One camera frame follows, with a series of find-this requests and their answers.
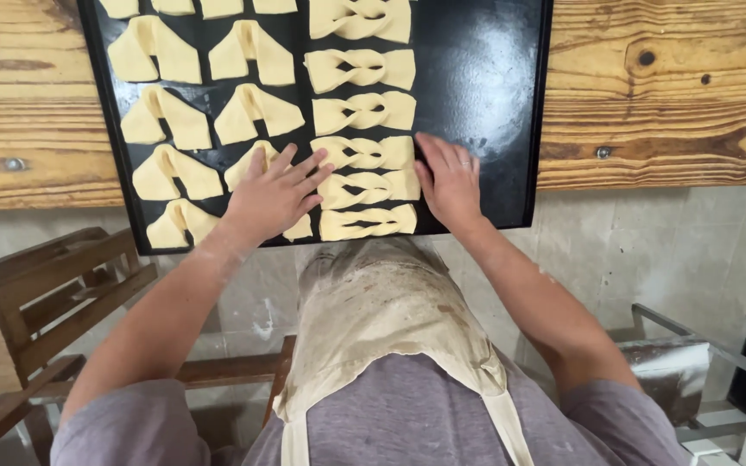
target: forearm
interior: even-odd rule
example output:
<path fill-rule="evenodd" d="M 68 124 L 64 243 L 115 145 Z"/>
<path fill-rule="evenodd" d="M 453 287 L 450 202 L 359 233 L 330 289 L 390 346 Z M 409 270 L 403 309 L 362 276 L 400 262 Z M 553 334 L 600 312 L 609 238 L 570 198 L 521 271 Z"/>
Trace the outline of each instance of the forearm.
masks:
<path fill-rule="evenodd" d="M 63 422 L 112 390 L 177 374 L 224 286 L 252 249 L 233 231 L 215 228 L 134 304 L 89 358 L 71 389 Z"/>
<path fill-rule="evenodd" d="M 626 360 L 596 318 L 487 219 L 458 232 L 458 238 L 543 355 L 560 391 L 593 379 L 637 387 Z"/>

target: raw dough pastry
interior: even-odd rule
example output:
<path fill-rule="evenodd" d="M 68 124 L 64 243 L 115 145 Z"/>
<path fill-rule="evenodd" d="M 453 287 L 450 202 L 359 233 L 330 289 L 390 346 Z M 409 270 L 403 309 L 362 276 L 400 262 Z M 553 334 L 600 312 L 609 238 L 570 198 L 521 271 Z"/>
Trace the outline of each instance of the raw dough pastry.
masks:
<path fill-rule="evenodd" d="M 264 160 L 264 173 L 269 170 L 269 164 L 272 164 L 275 159 L 278 158 L 278 155 L 280 155 L 268 141 L 255 141 L 250 150 L 248 150 L 236 164 L 229 167 L 224 172 L 223 179 L 229 187 L 229 192 L 233 191 L 234 187 L 237 186 L 238 183 L 240 183 L 240 180 L 243 179 L 243 176 L 246 175 L 247 170 L 250 169 L 252 155 L 257 148 L 264 148 L 264 154 L 266 155 L 266 160 Z"/>
<path fill-rule="evenodd" d="M 146 228 L 146 236 L 153 249 L 182 248 L 189 246 L 185 232 L 189 230 L 197 246 L 219 220 L 187 199 L 176 199 L 167 204 L 163 215 Z"/>
<path fill-rule="evenodd" d="M 99 0 L 109 17 L 125 19 L 140 14 L 139 0 Z"/>
<path fill-rule="evenodd" d="M 310 0 L 310 38 L 321 39 L 331 32 L 352 41 L 376 36 L 406 44 L 410 40 L 410 3 L 408 0 Z"/>
<path fill-rule="evenodd" d="M 242 84 L 234 89 L 232 99 L 215 120 L 215 131 L 223 144 L 249 141 L 258 137 L 255 120 L 264 121 L 269 136 L 285 134 L 304 125 L 297 105 L 267 94 L 254 84 Z"/>
<path fill-rule="evenodd" d="M 379 106 L 383 109 L 373 110 Z M 345 110 L 353 113 L 346 116 Z M 347 126 L 368 129 L 381 125 L 392 129 L 411 129 L 414 125 L 415 111 L 416 99 L 396 90 L 390 90 L 384 94 L 353 95 L 347 101 L 313 100 L 316 136 L 333 134 Z"/>
<path fill-rule="evenodd" d="M 342 63 L 354 66 L 349 71 L 338 68 Z M 385 54 L 375 50 L 335 49 L 304 54 L 304 65 L 316 94 L 323 94 L 351 82 L 355 85 L 382 83 L 410 90 L 416 77 L 413 50 L 393 50 Z"/>
<path fill-rule="evenodd" d="M 246 60 L 258 61 L 264 85 L 295 83 L 293 54 L 270 37 L 257 21 L 234 22 L 232 30 L 209 52 L 212 79 L 240 78 L 250 73 Z"/>
<path fill-rule="evenodd" d="M 284 238 L 289 239 L 290 241 L 295 241 L 299 238 L 306 238 L 308 236 L 313 235 L 313 227 L 310 226 L 310 214 L 304 214 L 304 217 L 301 217 L 301 220 L 298 221 L 298 223 L 295 224 L 294 227 L 290 228 L 289 230 L 286 230 L 283 234 Z"/>
<path fill-rule="evenodd" d="M 111 67 L 129 82 L 158 79 L 151 56 L 157 56 L 160 77 L 181 83 L 201 84 L 197 50 L 185 43 L 157 16 L 131 18 L 129 27 L 108 48 Z"/>
<path fill-rule="evenodd" d="M 120 122 L 126 143 L 153 144 L 166 138 L 160 120 L 166 119 L 179 149 L 212 148 L 206 115 L 193 109 L 159 85 L 147 85 Z"/>
<path fill-rule="evenodd" d="M 207 167 L 169 144 L 161 144 L 131 176 L 132 185 L 140 199 L 171 201 L 180 197 L 172 178 L 180 178 L 189 199 L 223 196 L 217 171 Z"/>
<path fill-rule="evenodd" d="M 333 164 L 336 169 L 349 165 L 354 168 L 404 170 L 412 167 L 415 160 L 414 140 L 410 136 L 390 136 L 378 143 L 363 138 L 326 136 L 314 139 L 310 147 L 313 152 L 325 148 L 326 158 L 321 164 Z M 356 153 L 347 155 L 344 153 L 346 148 Z"/>
<path fill-rule="evenodd" d="M 184 16 L 195 14 L 195 5 L 192 0 L 152 0 L 152 6 L 158 13 L 171 16 Z"/>
<path fill-rule="evenodd" d="M 365 191 L 354 195 L 344 186 L 360 187 Z M 373 172 L 347 176 L 332 174 L 318 186 L 318 194 L 324 198 L 323 209 L 343 209 L 356 204 L 376 204 L 386 200 L 418 201 L 420 193 L 420 179 L 413 169 L 396 170 L 384 175 Z"/>
<path fill-rule="evenodd" d="M 378 223 L 378 225 L 372 227 L 352 225 L 359 221 Z M 405 204 L 391 211 L 386 209 L 367 209 L 361 212 L 322 211 L 319 229 L 324 241 L 413 233 L 416 230 L 416 210 L 410 204 Z"/>
<path fill-rule="evenodd" d="M 243 13 L 243 0 L 201 0 L 203 19 L 216 19 Z"/>
<path fill-rule="evenodd" d="M 298 11 L 295 0 L 252 0 L 255 12 L 264 15 L 292 13 Z"/>

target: flour-stained apron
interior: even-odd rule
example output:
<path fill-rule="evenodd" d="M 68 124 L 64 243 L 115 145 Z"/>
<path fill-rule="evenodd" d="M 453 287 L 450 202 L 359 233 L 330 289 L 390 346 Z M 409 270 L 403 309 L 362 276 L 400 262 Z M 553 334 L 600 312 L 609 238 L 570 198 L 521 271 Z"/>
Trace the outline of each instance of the flour-stained apron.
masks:
<path fill-rule="evenodd" d="M 310 463 L 307 411 L 391 353 L 425 354 L 478 393 L 514 465 L 533 466 L 506 370 L 443 267 L 407 239 L 320 250 L 299 281 L 293 363 L 273 404 L 282 466 Z"/>

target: hand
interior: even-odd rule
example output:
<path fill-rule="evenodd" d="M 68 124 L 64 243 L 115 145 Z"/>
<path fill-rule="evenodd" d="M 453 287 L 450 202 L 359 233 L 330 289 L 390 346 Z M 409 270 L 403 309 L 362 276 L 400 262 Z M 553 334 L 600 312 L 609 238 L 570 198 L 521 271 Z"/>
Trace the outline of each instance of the hand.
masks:
<path fill-rule="evenodd" d="M 307 160 L 288 169 L 296 151 L 295 144 L 287 145 L 264 173 L 266 155 L 263 148 L 258 148 L 246 175 L 234 188 L 221 224 L 243 236 L 246 246 L 258 247 L 292 228 L 324 200 L 309 193 L 330 176 L 333 164 L 324 165 L 312 176 L 307 174 L 326 158 L 326 150 L 318 149 Z"/>
<path fill-rule="evenodd" d="M 433 216 L 454 236 L 480 224 L 485 217 L 479 207 L 479 159 L 424 132 L 416 133 L 416 142 L 427 161 L 414 163 L 416 174 Z"/>

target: wooden table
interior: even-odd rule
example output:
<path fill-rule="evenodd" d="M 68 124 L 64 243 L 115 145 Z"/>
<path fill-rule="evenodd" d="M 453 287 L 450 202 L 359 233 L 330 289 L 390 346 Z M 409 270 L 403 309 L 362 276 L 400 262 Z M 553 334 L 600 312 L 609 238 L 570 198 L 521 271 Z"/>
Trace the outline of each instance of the wooden table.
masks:
<path fill-rule="evenodd" d="M 541 189 L 746 184 L 746 2 L 555 0 L 547 87 Z M 74 2 L 0 0 L 0 209 L 122 204 Z"/>

